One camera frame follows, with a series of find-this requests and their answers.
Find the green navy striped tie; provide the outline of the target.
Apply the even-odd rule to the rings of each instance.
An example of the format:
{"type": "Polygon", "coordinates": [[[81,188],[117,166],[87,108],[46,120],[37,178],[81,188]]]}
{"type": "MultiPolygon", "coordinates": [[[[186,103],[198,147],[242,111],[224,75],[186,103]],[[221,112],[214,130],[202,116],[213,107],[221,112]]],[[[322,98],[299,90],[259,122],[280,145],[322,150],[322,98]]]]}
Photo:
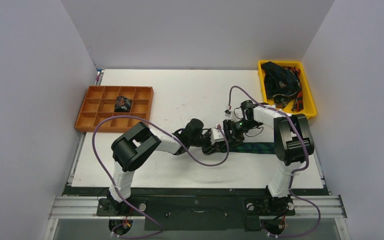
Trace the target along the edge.
{"type": "Polygon", "coordinates": [[[273,142],[240,142],[229,144],[229,152],[244,154],[275,154],[273,142]]]}

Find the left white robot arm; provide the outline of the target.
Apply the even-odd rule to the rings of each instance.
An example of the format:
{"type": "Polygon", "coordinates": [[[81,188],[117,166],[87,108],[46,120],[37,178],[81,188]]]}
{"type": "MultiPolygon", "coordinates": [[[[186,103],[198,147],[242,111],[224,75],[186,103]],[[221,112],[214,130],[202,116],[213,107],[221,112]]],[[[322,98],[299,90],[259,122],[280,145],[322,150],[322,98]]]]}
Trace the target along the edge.
{"type": "Polygon", "coordinates": [[[186,153],[190,147],[201,148],[205,155],[229,149],[229,139],[220,126],[204,128],[201,120],[193,118],[184,128],[171,134],[152,131],[139,122],[111,145],[114,160],[113,183],[109,187],[107,200],[109,208],[116,215],[123,215],[129,209],[128,198],[135,171],[153,152],[165,152],[174,156],[186,153]]]}

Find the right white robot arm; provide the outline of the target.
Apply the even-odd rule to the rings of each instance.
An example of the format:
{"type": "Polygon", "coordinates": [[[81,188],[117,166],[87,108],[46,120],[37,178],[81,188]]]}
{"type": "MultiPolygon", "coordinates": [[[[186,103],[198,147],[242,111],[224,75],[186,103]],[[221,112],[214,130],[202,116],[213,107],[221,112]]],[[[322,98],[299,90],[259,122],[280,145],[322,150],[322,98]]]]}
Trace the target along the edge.
{"type": "Polygon", "coordinates": [[[314,153],[314,140],[305,114],[290,114],[267,104],[242,103],[243,117],[225,119],[222,128],[226,136],[241,143],[249,130],[265,125],[273,130],[277,170],[267,185],[268,196],[262,199],[263,209],[274,214],[282,207],[282,200],[290,195],[295,175],[309,167],[309,156],[314,153]]]}

